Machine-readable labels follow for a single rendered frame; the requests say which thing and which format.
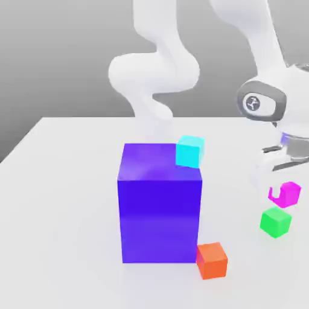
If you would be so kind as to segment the small cyan cube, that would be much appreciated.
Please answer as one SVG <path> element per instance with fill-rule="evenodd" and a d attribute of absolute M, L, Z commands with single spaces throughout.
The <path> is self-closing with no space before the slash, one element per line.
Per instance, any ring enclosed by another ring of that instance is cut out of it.
<path fill-rule="evenodd" d="M 205 152 L 205 139 L 183 135 L 176 144 L 176 164 L 183 167 L 200 168 Z"/>

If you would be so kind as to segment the large purple box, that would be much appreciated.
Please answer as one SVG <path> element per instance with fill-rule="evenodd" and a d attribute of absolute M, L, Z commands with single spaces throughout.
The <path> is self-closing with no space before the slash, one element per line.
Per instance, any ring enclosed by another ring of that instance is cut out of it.
<path fill-rule="evenodd" d="M 202 175 L 175 144 L 124 144 L 117 186 L 124 263 L 196 261 Z"/>

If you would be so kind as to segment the small magenta cube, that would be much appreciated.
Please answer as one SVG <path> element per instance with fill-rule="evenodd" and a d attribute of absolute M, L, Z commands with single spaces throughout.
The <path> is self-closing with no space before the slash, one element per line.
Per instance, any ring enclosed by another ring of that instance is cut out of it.
<path fill-rule="evenodd" d="M 302 187 L 294 182 L 283 183 L 280 187 L 279 197 L 273 196 L 273 188 L 270 187 L 268 198 L 280 208 L 296 205 L 299 200 Z"/>

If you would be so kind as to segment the small green cube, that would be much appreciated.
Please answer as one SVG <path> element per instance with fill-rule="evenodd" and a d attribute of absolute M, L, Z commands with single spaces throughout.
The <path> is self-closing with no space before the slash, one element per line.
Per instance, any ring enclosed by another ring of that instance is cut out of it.
<path fill-rule="evenodd" d="M 272 207 L 262 213 L 260 228 L 273 238 L 286 234 L 290 229 L 292 216 L 279 207 Z"/>

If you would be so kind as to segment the small orange cube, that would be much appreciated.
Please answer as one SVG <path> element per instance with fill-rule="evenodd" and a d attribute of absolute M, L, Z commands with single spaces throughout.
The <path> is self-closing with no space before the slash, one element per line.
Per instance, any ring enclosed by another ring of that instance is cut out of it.
<path fill-rule="evenodd" d="M 228 257 L 219 242 L 199 244 L 196 264 L 202 279 L 223 278 L 227 272 Z"/>

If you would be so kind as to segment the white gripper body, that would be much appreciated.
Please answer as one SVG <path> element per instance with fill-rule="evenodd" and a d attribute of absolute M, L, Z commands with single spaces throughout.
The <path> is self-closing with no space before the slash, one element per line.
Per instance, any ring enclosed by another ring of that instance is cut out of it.
<path fill-rule="evenodd" d="M 291 158 L 287 154 L 262 154 L 250 172 L 252 185 L 258 191 L 279 187 L 288 176 L 297 171 L 297 166 L 309 168 L 309 157 Z"/>

